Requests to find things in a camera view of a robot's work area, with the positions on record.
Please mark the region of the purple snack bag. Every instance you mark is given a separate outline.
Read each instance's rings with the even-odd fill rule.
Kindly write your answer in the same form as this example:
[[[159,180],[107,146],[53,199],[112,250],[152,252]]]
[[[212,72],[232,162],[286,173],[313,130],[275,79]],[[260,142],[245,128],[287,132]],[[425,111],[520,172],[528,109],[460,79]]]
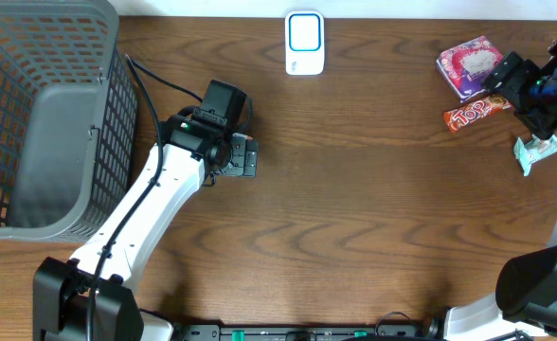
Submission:
[[[485,36],[479,36],[442,51],[436,65],[459,101],[464,103],[485,92],[481,83],[502,58]]]

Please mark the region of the green wet wipes pack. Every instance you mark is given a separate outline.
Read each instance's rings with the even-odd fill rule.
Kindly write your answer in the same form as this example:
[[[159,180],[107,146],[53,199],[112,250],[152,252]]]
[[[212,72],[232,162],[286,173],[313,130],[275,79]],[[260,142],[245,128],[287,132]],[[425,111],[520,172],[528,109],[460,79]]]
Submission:
[[[531,167],[555,153],[557,153],[557,136],[553,135],[548,140],[533,136],[532,140],[524,143],[518,138],[513,147],[515,159],[519,162],[524,176],[529,176]]]

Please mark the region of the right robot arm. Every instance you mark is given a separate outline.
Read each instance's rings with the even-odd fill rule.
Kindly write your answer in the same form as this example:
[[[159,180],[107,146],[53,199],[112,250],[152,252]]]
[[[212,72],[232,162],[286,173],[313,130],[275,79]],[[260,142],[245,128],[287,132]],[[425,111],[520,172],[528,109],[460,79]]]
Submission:
[[[542,66],[517,53],[505,56],[483,80],[499,94],[532,133],[516,147],[518,159],[530,165],[539,152],[557,147],[557,41]],[[447,311],[439,332],[443,340],[532,340],[557,337],[557,222],[545,249],[509,260],[492,294]]]

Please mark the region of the red-brown snack bar wrapper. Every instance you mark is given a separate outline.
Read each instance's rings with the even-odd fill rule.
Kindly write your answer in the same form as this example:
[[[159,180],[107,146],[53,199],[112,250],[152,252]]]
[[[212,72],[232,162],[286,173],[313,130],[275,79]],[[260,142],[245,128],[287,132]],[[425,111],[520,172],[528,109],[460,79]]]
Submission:
[[[503,110],[511,109],[512,104],[499,94],[491,94],[482,99],[472,101],[457,109],[442,113],[443,121],[448,129],[455,133],[459,129]]]

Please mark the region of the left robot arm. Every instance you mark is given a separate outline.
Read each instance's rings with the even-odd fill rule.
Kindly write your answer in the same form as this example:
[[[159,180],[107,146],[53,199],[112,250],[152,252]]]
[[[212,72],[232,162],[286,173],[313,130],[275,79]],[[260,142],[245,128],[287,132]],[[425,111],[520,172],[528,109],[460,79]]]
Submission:
[[[187,107],[156,125],[144,169],[108,220],[67,261],[46,258],[33,280],[36,340],[169,340],[168,319],[135,300],[148,260],[207,179],[256,175],[259,144],[238,110]]]

